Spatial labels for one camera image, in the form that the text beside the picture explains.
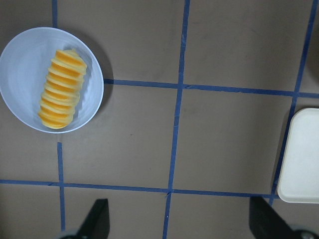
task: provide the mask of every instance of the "black object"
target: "black object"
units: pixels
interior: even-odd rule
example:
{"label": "black object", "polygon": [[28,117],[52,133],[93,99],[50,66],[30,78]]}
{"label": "black object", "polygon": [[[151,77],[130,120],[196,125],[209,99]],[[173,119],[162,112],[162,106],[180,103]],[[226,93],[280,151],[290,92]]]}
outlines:
{"label": "black object", "polygon": [[262,197],[250,198],[249,228],[256,239],[319,239],[309,231],[293,231]]}
{"label": "black object", "polygon": [[110,232],[109,203],[97,199],[76,235],[61,239],[107,239]]}

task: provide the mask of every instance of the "bowl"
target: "bowl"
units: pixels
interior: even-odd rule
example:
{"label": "bowl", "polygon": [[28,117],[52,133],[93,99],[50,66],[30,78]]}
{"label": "bowl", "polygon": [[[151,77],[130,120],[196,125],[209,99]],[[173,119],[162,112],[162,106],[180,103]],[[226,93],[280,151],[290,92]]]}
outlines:
{"label": "bowl", "polygon": [[[47,69],[57,49],[75,49],[88,67],[73,121],[51,129],[41,123],[37,113]],[[89,122],[101,105],[104,83],[96,57],[80,39],[60,29],[38,27],[17,35],[1,54],[0,72],[0,92],[8,108],[23,123],[42,132],[76,130]]]}

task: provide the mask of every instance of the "white container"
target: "white container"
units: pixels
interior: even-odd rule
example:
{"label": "white container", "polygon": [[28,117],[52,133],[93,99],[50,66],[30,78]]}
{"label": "white container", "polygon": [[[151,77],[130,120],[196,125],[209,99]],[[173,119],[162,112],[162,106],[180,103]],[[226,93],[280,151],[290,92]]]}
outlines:
{"label": "white container", "polygon": [[319,203],[319,109],[292,118],[278,195],[289,203]]}
{"label": "white container", "polygon": [[[37,115],[39,100],[57,49],[75,49],[88,65],[81,98],[72,123],[51,129]],[[97,112],[104,82],[100,65],[92,51],[72,34],[51,27],[29,29],[12,39],[0,57],[0,91],[11,112],[26,125],[42,132],[64,133],[85,125]]]}

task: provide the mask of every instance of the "tiled floor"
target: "tiled floor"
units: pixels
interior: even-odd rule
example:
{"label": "tiled floor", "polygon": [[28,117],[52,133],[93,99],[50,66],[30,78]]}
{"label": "tiled floor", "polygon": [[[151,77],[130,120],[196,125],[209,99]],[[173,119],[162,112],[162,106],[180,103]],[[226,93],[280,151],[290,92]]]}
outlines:
{"label": "tiled floor", "polygon": [[276,194],[289,122],[319,107],[317,4],[0,1],[1,52],[58,27],[105,78],[98,113],[67,134],[29,128],[0,98],[0,237],[53,239],[108,198],[110,239],[252,239],[252,195],[319,233],[318,205]]}

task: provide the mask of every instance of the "yellow fruit slice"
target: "yellow fruit slice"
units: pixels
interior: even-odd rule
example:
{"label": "yellow fruit slice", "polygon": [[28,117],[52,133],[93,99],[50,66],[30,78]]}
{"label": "yellow fruit slice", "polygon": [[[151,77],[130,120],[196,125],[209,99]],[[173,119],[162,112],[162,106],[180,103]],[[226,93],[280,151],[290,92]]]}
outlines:
{"label": "yellow fruit slice", "polygon": [[56,51],[39,101],[38,115],[44,126],[59,129],[73,121],[86,69],[86,63],[74,49]]}

